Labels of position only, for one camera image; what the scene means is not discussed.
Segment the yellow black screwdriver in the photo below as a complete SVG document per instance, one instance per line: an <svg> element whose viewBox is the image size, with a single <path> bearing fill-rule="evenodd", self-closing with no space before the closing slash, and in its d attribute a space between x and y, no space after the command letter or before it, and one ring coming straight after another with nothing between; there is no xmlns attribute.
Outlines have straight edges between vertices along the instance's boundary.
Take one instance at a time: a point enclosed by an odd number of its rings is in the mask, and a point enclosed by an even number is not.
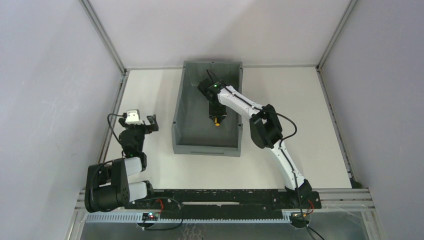
<svg viewBox="0 0 424 240"><path fill-rule="evenodd" d="M216 117L213 118L213 120L214 120L215 126L216 127L219 127L221 125L221 122L222 122L222 117L221 116L216 116Z"/></svg>

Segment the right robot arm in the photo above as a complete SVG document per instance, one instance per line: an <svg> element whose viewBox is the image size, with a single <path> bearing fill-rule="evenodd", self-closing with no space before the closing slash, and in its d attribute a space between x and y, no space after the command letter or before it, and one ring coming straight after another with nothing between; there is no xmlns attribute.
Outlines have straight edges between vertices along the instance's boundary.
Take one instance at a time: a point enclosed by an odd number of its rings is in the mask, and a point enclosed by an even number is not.
<svg viewBox="0 0 424 240"><path fill-rule="evenodd" d="M238 113L249 121L250 137L260 149L271 152L281 166L284 188L295 203L302 204L312 193L309 181L299 171L291 158L283 136L279 117L289 121L297 132L296 124L286 116L276 112L271 104L260 105L238 92L233 86L212 79L204 79L198 90L209 101L209 118L215 126L220 126L227 116L226 108Z"/></svg>

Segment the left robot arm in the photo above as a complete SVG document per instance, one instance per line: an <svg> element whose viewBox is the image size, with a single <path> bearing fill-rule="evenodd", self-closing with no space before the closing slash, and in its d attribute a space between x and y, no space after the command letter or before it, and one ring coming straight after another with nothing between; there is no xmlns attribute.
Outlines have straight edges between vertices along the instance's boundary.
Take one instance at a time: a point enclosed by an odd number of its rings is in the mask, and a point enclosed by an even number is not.
<svg viewBox="0 0 424 240"><path fill-rule="evenodd" d="M120 134L112 135L122 148L121 158L93 164L88 167L84 205L88 212L110 212L126 207L138 200L147 200L154 195L149 180L129 182L129 177L147 168L147 155L143 151L145 136L159 130L156 115L148 115L145 124L135 110L118 115L124 128Z"/></svg>

